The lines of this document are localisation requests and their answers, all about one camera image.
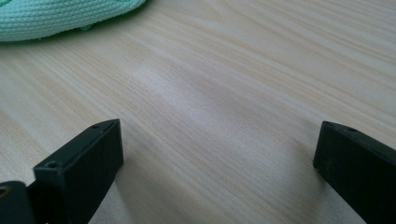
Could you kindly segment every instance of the light wood surface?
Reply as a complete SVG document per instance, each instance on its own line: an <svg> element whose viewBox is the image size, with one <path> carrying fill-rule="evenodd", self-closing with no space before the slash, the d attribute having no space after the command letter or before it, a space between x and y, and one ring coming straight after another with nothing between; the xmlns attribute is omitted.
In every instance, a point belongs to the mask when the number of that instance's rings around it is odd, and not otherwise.
<svg viewBox="0 0 396 224"><path fill-rule="evenodd" d="M323 120L396 148L395 71L392 0L148 0L0 44L0 182L120 118L91 223L364 223L312 160Z"/></svg>

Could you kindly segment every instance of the teal fabric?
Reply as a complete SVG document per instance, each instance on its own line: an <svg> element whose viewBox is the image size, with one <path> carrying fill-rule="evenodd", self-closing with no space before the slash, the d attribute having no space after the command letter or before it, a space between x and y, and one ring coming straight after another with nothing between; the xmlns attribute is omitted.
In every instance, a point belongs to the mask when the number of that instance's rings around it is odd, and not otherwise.
<svg viewBox="0 0 396 224"><path fill-rule="evenodd" d="M0 0L0 41L19 41L87 27L145 0Z"/></svg>

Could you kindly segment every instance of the green cloth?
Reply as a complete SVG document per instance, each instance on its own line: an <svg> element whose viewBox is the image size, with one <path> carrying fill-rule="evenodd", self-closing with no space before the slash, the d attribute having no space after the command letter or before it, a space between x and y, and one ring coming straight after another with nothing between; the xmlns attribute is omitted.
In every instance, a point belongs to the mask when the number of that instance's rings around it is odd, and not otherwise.
<svg viewBox="0 0 396 224"><path fill-rule="evenodd" d="M86 27L145 0L0 0L0 41L19 41Z"/></svg>

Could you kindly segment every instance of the screw hole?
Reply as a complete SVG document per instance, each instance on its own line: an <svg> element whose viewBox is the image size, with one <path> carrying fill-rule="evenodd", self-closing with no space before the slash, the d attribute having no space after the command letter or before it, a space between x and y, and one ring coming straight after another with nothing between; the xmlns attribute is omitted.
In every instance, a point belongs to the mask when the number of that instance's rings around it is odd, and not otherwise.
<svg viewBox="0 0 396 224"><path fill-rule="evenodd" d="M356 130L356 129L353 129L353 128L347 128L347 130L348 131L350 131L350 132L352 132L352 133L355 133L355 132L357 132L358 130Z"/></svg>
<svg viewBox="0 0 396 224"><path fill-rule="evenodd" d="M48 168L54 169L54 168L58 167L59 164L58 164L57 161L49 161L49 162L46 164L46 166L47 166Z"/></svg>
<svg viewBox="0 0 396 224"><path fill-rule="evenodd" d="M11 192L11 187L10 186L1 186L0 187L0 198L5 197Z"/></svg>

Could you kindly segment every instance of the black plastic part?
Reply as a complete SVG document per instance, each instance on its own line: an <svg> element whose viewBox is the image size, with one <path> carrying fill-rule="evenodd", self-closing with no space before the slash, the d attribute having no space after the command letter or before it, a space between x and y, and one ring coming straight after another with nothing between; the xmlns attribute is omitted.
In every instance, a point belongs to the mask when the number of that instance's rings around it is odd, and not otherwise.
<svg viewBox="0 0 396 224"><path fill-rule="evenodd" d="M35 223L27 189L22 182L9 181L0 184L0 223Z"/></svg>
<svg viewBox="0 0 396 224"><path fill-rule="evenodd" d="M28 188L0 185L0 224L86 224L122 165L120 121L92 125L35 166Z"/></svg>
<svg viewBox="0 0 396 224"><path fill-rule="evenodd" d="M396 223L396 150L324 121L314 167L367 223Z"/></svg>

